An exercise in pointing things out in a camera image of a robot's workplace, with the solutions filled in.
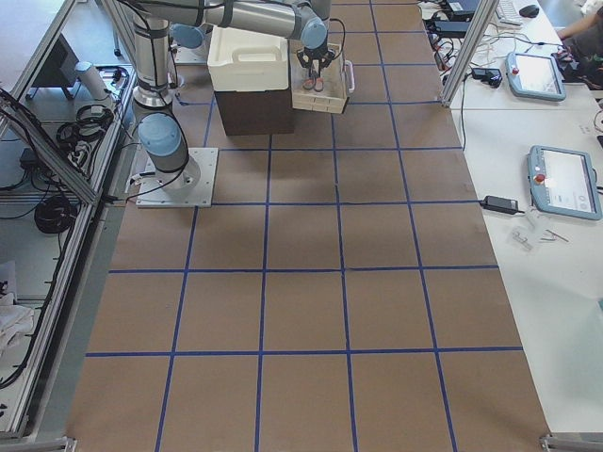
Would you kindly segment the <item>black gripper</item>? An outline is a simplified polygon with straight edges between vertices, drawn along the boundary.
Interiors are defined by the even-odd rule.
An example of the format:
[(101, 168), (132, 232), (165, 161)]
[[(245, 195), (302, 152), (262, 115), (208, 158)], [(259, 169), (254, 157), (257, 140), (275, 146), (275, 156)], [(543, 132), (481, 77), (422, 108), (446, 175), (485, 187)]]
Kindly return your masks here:
[(331, 50), (327, 44), (321, 44), (318, 48), (303, 47), (296, 52), (296, 57), (300, 65), (307, 69), (307, 79), (315, 81), (322, 76), (322, 71), (330, 66), (336, 59), (335, 51)]

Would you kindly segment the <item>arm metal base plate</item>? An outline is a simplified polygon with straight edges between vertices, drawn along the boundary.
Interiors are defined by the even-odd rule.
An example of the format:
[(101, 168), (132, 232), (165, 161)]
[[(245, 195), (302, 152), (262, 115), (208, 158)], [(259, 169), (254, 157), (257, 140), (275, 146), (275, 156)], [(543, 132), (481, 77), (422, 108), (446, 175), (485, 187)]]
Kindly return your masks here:
[(168, 184), (173, 175), (161, 172), (145, 177), (134, 202), (139, 208), (210, 207), (218, 157), (217, 148), (190, 148), (187, 166), (174, 182)]
[(174, 58), (175, 63), (180, 66), (205, 65), (208, 58), (208, 48), (200, 46), (190, 49), (178, 46)]

